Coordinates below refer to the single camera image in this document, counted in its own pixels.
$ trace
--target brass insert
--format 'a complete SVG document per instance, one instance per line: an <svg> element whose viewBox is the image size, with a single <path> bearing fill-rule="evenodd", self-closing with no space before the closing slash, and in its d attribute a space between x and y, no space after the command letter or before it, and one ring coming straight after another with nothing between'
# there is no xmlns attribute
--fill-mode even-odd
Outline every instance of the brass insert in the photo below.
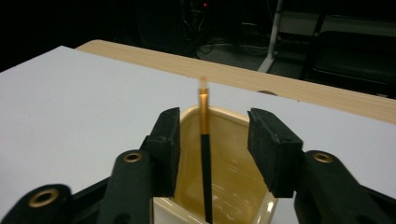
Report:
<svg viewBox="0 0 396 224"><path fill-rule="evenodd" d="M142 154L138 152L131 152L124 156L124 161L126 162L136 162L142 159Z"/></svg>
<svg viewBox="0 0 396 224"><path fill-rule="evenodd" d="M320 161L320 162L325 162L325 163L332 162L331 156L329 156L328 154L321 153L321 152L315 153L314 159L317 161Z"/></svg>
<svg viewBox="0 0 396 224"><path fill-rule="evenodd" d="M29 200L29 206L33 208L42 207L55 201L59 196L57 189L44 189Z"/></svg>

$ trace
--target beige plastic cup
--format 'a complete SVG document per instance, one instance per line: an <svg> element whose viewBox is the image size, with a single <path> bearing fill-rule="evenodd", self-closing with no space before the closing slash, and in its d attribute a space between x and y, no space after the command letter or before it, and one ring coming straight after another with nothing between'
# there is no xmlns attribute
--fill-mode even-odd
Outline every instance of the beige plastic cup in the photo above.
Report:
<svg viewBox="0 0 396 224"><path fill-rule="evenodd" d="M248 152L248 117L210 106L213 221L269 223L277 199ZM156 198L155 221L205 223L198 105L180 115L180 163L175 198Z"/></svg>

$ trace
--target paintbrush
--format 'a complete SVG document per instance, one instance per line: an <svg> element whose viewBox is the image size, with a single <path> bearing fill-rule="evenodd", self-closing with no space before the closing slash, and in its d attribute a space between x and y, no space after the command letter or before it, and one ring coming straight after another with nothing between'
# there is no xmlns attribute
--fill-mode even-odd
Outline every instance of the paintbrush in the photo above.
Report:
<svg viewBox="0 0 396 224"><path fill-rule="evenodd" d="M205 221L213 222L212 216L212 169L210 159L210 137L209 137L209 106L208 87L206 77L200 78L199 108L201 121L201 158L202 179L204 186Z"/></svg>

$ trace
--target white tabletop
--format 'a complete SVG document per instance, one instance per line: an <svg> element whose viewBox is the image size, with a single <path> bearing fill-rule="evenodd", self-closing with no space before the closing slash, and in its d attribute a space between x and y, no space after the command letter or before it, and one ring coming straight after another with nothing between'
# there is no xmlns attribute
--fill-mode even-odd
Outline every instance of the white tabletop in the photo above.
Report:
<svg viewBox="0 0 396 224"><path fill-rule="evenodd" d="M396 198L396 125L209 83L210 104L276 114L304 151L337 156L366 187ZM198 80L59 47L0 74L0 217L28 191L61 183L76 193L138 149L159 114L198 103ZM292 199L272 223L297 223Z"/></svg>

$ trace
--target chair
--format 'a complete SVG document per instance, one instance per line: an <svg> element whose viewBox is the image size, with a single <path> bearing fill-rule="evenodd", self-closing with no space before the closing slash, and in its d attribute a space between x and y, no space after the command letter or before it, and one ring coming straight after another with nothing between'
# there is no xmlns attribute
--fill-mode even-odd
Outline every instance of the chair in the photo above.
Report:
<svg viewBox="0 0 396 224"><path fill-rule="evenodd" d="M338 2L332 0L323 5L300 79L393 98L396 95L396 37L321 31L321 28L328 16L396 21L394 13L384 13L389 8L373 0L360 1L366 3L363 7L356 7L361 6L356 0L343 1L343 5ZM358 9L362 8L365 11L359 13Z"/></svg>

